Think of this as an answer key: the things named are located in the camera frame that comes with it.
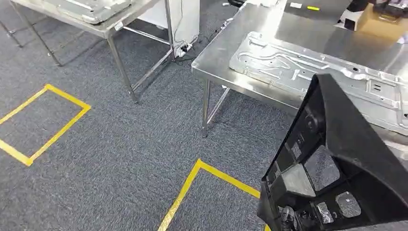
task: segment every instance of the gray carpet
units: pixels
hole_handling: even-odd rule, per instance
[[[203,36],[191,56],[207,44],[204,36],[210,37],[237,11],[221,7],[220,0],[201,2]],[[42,18],[24,11],[32,22]],[[0,20],[10,29],[24,27],[5,0],[0,0]],[[166,34],[143,22],[132,26]],[[51,18],[35,27],[53,49],[79,32]],[[203,87],[191,75],[191,61],[161,67],[138,90],[141,102],[133,104],[106,42],[98,37],[84,34],[59,50],[63,67],[53,65],[29,31],[18,31],[16,37],[24,48],[0,31],[0,117],[47,83],[92,109],[30,167],[0,150],[1,231],[156,230],[198,158],[259,189],[293,119],[231,92],[203,139]],[[167,51],[165,45],[128,31],[115,40],[133,83]],[[222,89],[214,86],[212,91],[211,107]],[[0,139],[29,155],[77,111],[48,92],[0,125]],[[169,228],[262,230],[255,213],[252,196],[200,172]],[[378,230],[403,229],[391,224]]]

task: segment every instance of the metal table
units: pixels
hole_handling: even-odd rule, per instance
[[[108,20],[97,24],[97,25],[91,25],[88,23],[85,23],[83,21],[77,20],[73,17],[70,17],[67,14],[63,14],[58,12],[58,9],[52,5],[48,5],[44,1],[40,0],[10,0],[11,5],[14,7],[15,11],[17,14],[20,16],[22,21],[27,25],[27,27],[31,30],[31,32],[34,34],[34,36],[41,42],[42,46],[48,53],[48,55],[55,61],[57,65],[61,65],[58,59],[55,57],[54,53],[48,48],[44,40],[40,37],[38,32],[34,29],[34,27],[31,25],[27,17],[20,11],[19,5],[25,6],[27,8],[30,8],[34,11],[37,11],[39,13],[45,14],[49,17],[55,18],[61,22],[70,24],[72,26],[75,26],[83,31],[92,33],[96,36],[99,36],[103,39],[106,39],[109,47],[111,49],[112,55],[114,56],[115,62],[119,68],[119,71],[121,73],[121,76],[123,78],[123,82],[128,90],[129,95],[131,96],[132,100],[134,102],[138,101],[138,98],[135,95],[135,90],[137,87],[139,87],[144,80],[149,77],[157,67],[160,66],[160,64],[169,56],[172,58],[174,57],[173,55],[173,36],[172,36],[172,30],[171,30],[171,19],[170,19],[170,8],[169,8],[169,0],[164,0],[165,1],[165,6],[166,6],[166,18],[167,18],[167,24],[168,26],[168,41],[163,40],[161,38],[158,38],[156,36],[150,35],[146,32],[135,30],[133,28],[127,27],[128,24],[136,20],[139,16],[141,16],[144,12],[146,12],[148,9],[153,7],[159,0],[138,0],[135,1],[133,4],[125,8],[124,10],[120,11],[119,13],[115,14]],[[115,43],[113,36],[121,29],[126,29],[131,32],[134,32],[136,34],[143,35],[145,37],[154,39],[156,41],[162,42],[164,44],[167,44],[170,46],[170,50],[135,84],[131,85],[130,80],[128,78],[128,75],[126,73],[126,70],[123,67],[122,60],[120,59],[119,53],[116,49]]]
[[[230,58],[251,31],[261,32],[263,38],[279,39],[375,70],[408,76],[407,46],[389,44],[376,37],[332,26],[324,20],[311,20],[285,13],[285,3],[285,0],[281,0],[276,6],[270,8],[249,3],[242,6],[232,22],[192,63],[193,74],[204,80],[203,136],[207,136],[207,125],[230,89],[270,103],[293,115],[296,114],[302,102],[295,95],[229,68]],[[227,88],[209,114],[211,82]],[[408,160],[406,136],[378,126],[374,126],[374,129],[398,157]]]

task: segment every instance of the yellow tape square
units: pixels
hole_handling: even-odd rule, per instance
[[[75,122],[77,122],[87,111],[89,111],[89,109],[91,109],[90,105],[82,102],[81,100],[75,98],[74,96],[63,92],[62,90],[54,87],[51,84],[46,84],[42,90],[37,92],[27,101],[25,101],[20,106],[18,106],[16,109],[8,113],[5,117],[0,119],[0,125],[4,123],[6,120],[8,120],[9,118],[11,118],[13,115],[23,110],[27,105],[32,103],[36,98],[38,98],[40,95],[44,94],[48,90],[82,107],[82,110],[74,118],[72,118],[65,126],[63,126],[63,128],[59,130],[53,137],[51,137],[51,139],[49,139],[38,151],[36,151],[30,157],[27,157],[26,155],[22,154],[21,152],[19,152],[18,150],[16,150],[15,148],[7,144],[6,142],[0,140],[0,148],[2,150],[4,150],[9,155],[16,158],[17,160],[19,160],[20,162],[22,162],[23,164],[27,166],[32,165],[33,161],[37,159],[37,157],[39,157],[45,150],[47,150],[47,148],[49,148],[54,142],[56,142],[58,138],[60,138]]]
[[[165,218],[163,218],[162,223],[159,226],[158,231],[166,231],[168,226],[170,225],[171,220],[173,219],[174,215],[177,212],[177,209],[179,208],[181,202],[183,201],[187,191],[190,189],[190,186],[194,180],[194,178],[197,176],[197,173],[200,169],[206,170],[207,172],[213,174],[214,176],[225,180],[226,182],[236,186],[237,188],[243,190],[244,192],[249,193],[250,195],[256,197],[259,199],[260,197],[260,192],[254,188],[252,188],[249,185],[246,185],[239,180],[221,172],[220,170],[214,168],[211,165],[208,165],[204,163],[202,160],[198,159],[197,162],[195,163],[194,167],[192,168],[191,172],[189,173],[187,179],[185,180],[183,186],[181,187],[180,193],[178,194],[177,198],[174,200],[173,205],[170,207],[168,210]],[[268,225],[265,225],[265,231],[270,231],[270,228]]]

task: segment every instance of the black plastic part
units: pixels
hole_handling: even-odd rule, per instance
[[[246,0],[228,0],[228,2],[236,7],[241,7]]]
[[[363,11],[368,4],[368,0],[353,0],[350,5],[348,5],[347,9],[351,12]]]
[[[349,30],[355,30],[355,28],[356,28],[356,22],[354,22],[353,20],[350,20],[350,19],[348,19],[348,18],[346,18],[345,19],[345,21],[344,21],[344,27],[346,28],[346,29],[349,29]]]
[[[316,153],[332,159],[339,173],[318,190],[305,167]],[[407,170],[331,75],[314,75],[261,180],[258,216],[273,231],[343,230],[406,220],[407,179]],[[284,208],[293,209],[294,221]]]

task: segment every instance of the aluminum plate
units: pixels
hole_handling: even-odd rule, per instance
[[[408,80],[250,32],[231,69],[303,100],[314,74],[331,74],[366,120],[408,135]]]
[[[89,24],[101,23],[128,7],[134,0],[41,0],[61,13]]]

